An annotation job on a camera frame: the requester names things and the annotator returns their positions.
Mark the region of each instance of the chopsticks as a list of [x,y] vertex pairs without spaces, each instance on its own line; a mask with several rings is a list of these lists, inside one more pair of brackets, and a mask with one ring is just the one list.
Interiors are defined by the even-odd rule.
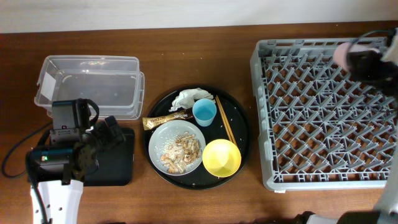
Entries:
[[223,109],[223,105],[221,105],[221,101],[218,98],[218,96],[216,96],[216,102],[217,102],[217,105],[218,105],[218,109],[220,110],[221,118],[223,119],[223,123],[224,123],[224,126],[225,126],[226,133],[228,135],[228,138],[233,144],[235,144],[235,146],[237,146],[235,138],[234,138],[234,134],[232,133],[232,129],[229,126],[228,118],[225,115],[225,112],[224,112],[224,109]]

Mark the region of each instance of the brown wooden tabletop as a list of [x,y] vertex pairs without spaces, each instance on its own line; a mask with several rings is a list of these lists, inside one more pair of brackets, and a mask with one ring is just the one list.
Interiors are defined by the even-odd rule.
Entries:
[[[124,187],[85,187],[78,223],[238,223],[293,218],[304,211],[337,218],[348,210],[372,209],[382,190],[324,190],[276,194],[262,184],[255,98],[249,59],[258,40],[357,37],[395,22],[287,24],[189,29],[104,30],[0,34],[0,160],[20,139],[51,119],[34,105],[37,79],[48,55],[125,55],[140,60],[146,90],[142,115],[167,92],[206,84],[235,97],[249,114],[253,149],[230,182],[211,190],[178,188],[162,179],[143,152],[141,121],[123,121],[136,133],[132,182]],[[8,173],[24,170],[24,155],[40,135],[13,154]],[[0,222],[32,223],[27,177],[0,175]]]

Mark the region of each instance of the round black tray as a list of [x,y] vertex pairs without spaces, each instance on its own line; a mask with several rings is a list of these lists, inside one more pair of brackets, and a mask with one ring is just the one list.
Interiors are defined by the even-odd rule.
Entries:
[[[149,157],[148,153],[149,140],[155,129],[144,131],[143,141],[145,147],[144,150],[148,158],[148,161],[150,162],[154,170],[163,179],[169,181],[170,183],[176,186],[183,187],[185,189],[203,190],[203,189],[210,189],[213,187],[217,187],[221,184],[226,183],[227,181],[231,180],[242,169],[242,167],[245,165],[249,157],[248,155],[251,150],[252,130],[249,124],[248,116],[245,110],[242,108],[242,106],[232,96],[225,93],[224,91],[208,86],[187,86],[179,90],[173,91],[172,93],[168,94],[165,98],[160,100],[149,112],[147,117],[155,118],[170,114],[171,112],[169,112],[169,109],[175,97],[178,96],[178,94],[182,90],[192,89],[192,88],[201,88],[202,90],[206,90],[209,93],[211,93],[214,97],[218,95],[218,97],[220,98],[221,104],[223,105],[225,114],[228,118],[229,125],[231,126],[232,132],[234,134],[236,144],[238,145],[238,148],[241,151],[242,155],[242,162],[238,171],[232,176],[219,178],[211,175],[205,169],[203,163],[201,163],[194,171],[192,171],[189,174],[181,176],[167,175],[156,169],[155,165],[152,163]],[[200,129],[200,131],[203,133],[205,137],[206,144],[215,139],[228,139],[228,135],[226,133],[223,120],[221,119],[220,110],[218,109],[218,107],[217,107],[216,117],[212,122],[212,124],[208,127],[199,126],[195,121],[195,118],[188,119],[187,121],[193,123]]]

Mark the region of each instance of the crumpled napkin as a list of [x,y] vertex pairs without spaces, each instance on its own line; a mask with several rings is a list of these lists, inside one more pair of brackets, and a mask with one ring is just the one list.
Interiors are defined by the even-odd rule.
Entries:
[[169,109],[169,112],[173,112],[178,110],[179,108],[188,109],[193,106],[195,100],[200,99],[209,99],[212,100],[214,97],[212,94],[207,92],[206,90],[202,90],[201,88],[183,90],[180,92],[179,96],[173,100],[172,107]]

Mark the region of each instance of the dish rack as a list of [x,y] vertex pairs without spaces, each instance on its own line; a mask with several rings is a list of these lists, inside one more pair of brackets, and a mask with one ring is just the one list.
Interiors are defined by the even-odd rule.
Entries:
[[[397,146],[394,98],[333,63],[351,39],[261,40],[251,57],[264,186],[382,188]],[[359,44],[385,51],[385,38]]]

